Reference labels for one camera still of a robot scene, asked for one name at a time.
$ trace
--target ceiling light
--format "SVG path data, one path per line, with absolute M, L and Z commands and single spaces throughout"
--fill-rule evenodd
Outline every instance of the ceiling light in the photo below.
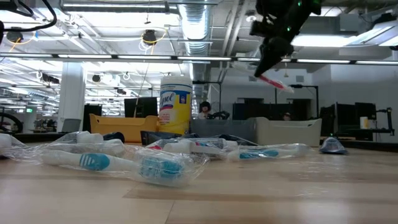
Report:
M 259 62 L 259 58 L 238 58 L 240 62 Z
M 384 28 L 375 28 L 372 30 L 369 30 L 363 34 L 360 34 L 349 42 L 350 45 L 355 45 L 355 44 L 365 44 L 366 42 L 370 41 L 371 39 L 377 37 L 378 35 L 384 33 L 385 31 L 388 31 L 389 29 L 393 28 L 393 26 L 387 26 Z
M 25 106 L 5 106 L 5 107 L 10 109 L 25 109 Z
M 5 78 L 0 78 L 0 82 L 9 83 L 9 84 L 12 84 L 12 85 L 16 85 L 17 84 L 16 82 L 13 82 L 11 80 L 6 80 Z
M 398 65 L 398 62 L 389 61 L 357 61 L 358 65 Z
M 292 41 L 298 47 L 342 47 L 350 43 L 350 37 L 340 35 L 298 35 Z
M 160 8 L 164 9 L 161 5 L 150 4 L 64 4 L 64 7 L 135 7 L 135 8 Z M 170 6 L 170 9 L 177 9 L 175 6 Z
M 154 60 L 170 60 L 170 56 L 153 56 L 153 55 L 119 55 L 120 59 L 154 59 Z
M 379 46 L 382 46 L 382 47 L 395 47 L 397 45 L 398 45 L 398 36 L 396 36 L 396 37 L 394 37 L 394 38 L 392 38 L 390 40 L 385 41 L 384 43 L 380 44 Z
M 60 58 L 112 58 L 111 55 L 58 55 Z
M 1 53 L 1 57 L 52 57 L 50 54 L 16 54 L 16 53 Z
M 194 56 L 179 56 L 178 60 L 206 60 L 206 61 L 230 61 L 231 57 L 194 57 Z
M 349 63 L 349 60 L 315 60 L 315 59 L 298 59 L 300 63 Z
M 14 92 L 14 93 L 18 93 L 18 94 L 23 94 L 23 95 L 28 95 L 29 92 L 26 90 L 23 90 L 21 88 L 14 88 L 14 87 L 9 87 L 10 91 Z

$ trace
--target ceiling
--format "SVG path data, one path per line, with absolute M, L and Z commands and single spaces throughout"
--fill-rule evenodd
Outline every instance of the ceiling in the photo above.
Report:
M 76 1 L 64 1 L 64 3 L 76 3 Z M 105 1 L 107 3 L 134 3 L 135 1 Z M 360 10 L 376 11 L 384 7 L 392 7 L 396 1 L 342 1 L 342 0 L 328 0 L 325 1 L 322 9 L 323 19 L 329 18 L 333 20 L 340 14 L 356 15 Z M 58 1 L 51 1 L 52 6 L 56 9 L 58 16 L 58 23 L 56 26 L 40 30 L 37 32 L 24 33 L 24 38 L 21 45 L 15 45 L 4 38 L 2 45 L 0 45 L 0 52 L 14 52 L 14 53 L 47 53 L 47 54 L 153 54 L 153 55 L 185 55 L 186 48 L 184 42 L 183 31 L 181 27 L 181 18 L 178 14 L 170 13 L 146 13 L 146 8 L 142 7 L 142 13 L 133 12 L 115 12 L 117 9 L 107 12 L 96 12 L 98 7 L 90 8 L 90 11 L 73 12 L 63 11 L 62 7 L 58 5 Z M 77 1 L 78 4 L 90 3 L 99 4 L 99 1 Z M 231 47 L 231 55 L 237 53 L 245 53 L 248 55 L 256 55 L 256 50 L 261 43 L 260 37 L 249 35 L 249 28 L 251 23 L 245 19 L 239 19 L 247 10 L 255 10 L 255 1 L 249 1 L 246 6 L 243 1 L 239 5 L 235 5 L 234 0 L 221 1 L 218 5 L 208 6 L 211 10 L 210 17 L 210 35 L 208 36 L 208 43 L 210 45 L 210 55 L 221 55 L 223 51 L 224 40 L 228 34 L 228 25 L 232 21 L 232 31 L 230 38 L 237 26 L 240 26 L 237 32 L 237 41 L 231 39 L 228 42 L 228 47 Z M 29 4 L 34 8 L 35 19 L 23 17 L 7 11 L 0 11 L 0 20 L 3 21 L 6 27 L 21 27 L 28 28 L 41 25 L 43 20 L 51 19 L 52 16 L 48 10 L 43 7 L 41 1 L 29 1 Z M 159 2 L 152 1 L 151 4 L 159 4 Z M 237 7 L 235 17 L 232 17 L 233 9 Z M 358 23 L 366 26 L 366 23 L 361 19 Z M 321 29 L 321 25 L 316 25 L 316 29 Z M 155 30 L 155 35 L 158 41 L 153 48 L 143 49 L 145 45 L 141 45 L 141 35 L 145 30 Z M 341 35 L 342 38 L 348 38 L 357 34 Z M 315 40 L 323 40 L 330 42 L 327 38 L 330 34 L 324 35 L 324 38 L 315 36 Z M 311 47 L 308 46 L 308 41 L 303 42 L 296 40 L 294 57 L 297 58 L 333 58 L 333 59 L 367 59 L 367 60 L 382 60 L 391 55 L 388 47 Z M 39 73 L 46 73 L 62 81 L 62 62 L 59 61 L 29 61 L 12 58 L 4 58 L 0 64 L 0 85 L 2 84 L 16 84 L 16 85 L 47 85 L 48 83 L 40 81 Z M 104 103 L 108 107 L 123 107 L 122 103 L 113 103 L 117 97 L 136 97 L 136 96 L 158 96 L 160 79 L 164 75 L 190 75 L 189 64 L 186 63 L 126 63 L 126 62 L 85 62 L 83 64 L 88 75 L 88 90 L 86 91 L 86 101 L 93 103 L 97 101 Z M 307 72 L 313 72 L 319 67 L 311 65 L 278 65 L 277 68 L 291 68 L 291 69 L 307 69 Z M 121 88 L 123 87 L 137 87 L 141 86 L 143 90 L 128 91 L 127 95 L 117 94 L 114 90 L 98 89 L 99 86 L 110 86 L 113 83 L 101 81 L 95 83 L 92 81 L 93 75 L 110 76 L 110 79 L 115 79 L 116 76 Z M 211 80 L 216 80 L 219 75 L 219 68 L 213 67 L 211 69 Z M 42 110 L 45 112 L 56 112 L 59 99 L 59 88 L 23 88 L 23 90 L 15 91 L 15 89 L 3 88 L 0 92 L 1 98 L 22 98 L 23 100 L 3 100 L 0 101 L 2 105 L 12 107 L 13 105 L 39 105 L 37 103 L 30 103 L 32 100 L 27 100 L 27 96 L 35 98 L 37 102 L 53 103 L 54 110 Z M 207 92 L 203 86 L 196 86 L 195 91 L 198 96 L 205 97 Z

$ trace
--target office desk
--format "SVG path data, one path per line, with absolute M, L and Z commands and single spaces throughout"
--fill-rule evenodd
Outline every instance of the office desk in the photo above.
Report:
M 0 161 L 0 223 L 398 223 L 398 154 L 214 161 L 183 189 Z

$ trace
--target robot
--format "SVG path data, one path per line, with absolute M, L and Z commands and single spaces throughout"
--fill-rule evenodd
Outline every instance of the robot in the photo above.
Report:
M 256 11 L 264 18 L 262 22 L 252 23 L 250 35 L 264 37 L 264 40 L 254 76 L 269 82 L 261 75 L 279 63 L 282 57 L 293 53 L 290 43 L 312 12 L 321 14 L 321 0 L 257 0 Z

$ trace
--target ventilation duct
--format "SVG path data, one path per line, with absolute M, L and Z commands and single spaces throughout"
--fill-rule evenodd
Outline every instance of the ventilation duct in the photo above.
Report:
M 209 55 L 209 45 L 204 42 L 195 42 L 206 40 L 209 34 L 210 25 L 210 7 L 207 5 L 182 4 L 178 5 L 182 17 L 181 26 L 183 38 L 192 40 L 185 43 L 185 49 L 189 56 L 207 56 Z M 205 63 L 193 63 L 190 65 L 190 72 L 194 81 L 208 81 L 210 79 L 210 66 Z M 196 91 L 194 98 L 202 98 L 202 91 Z

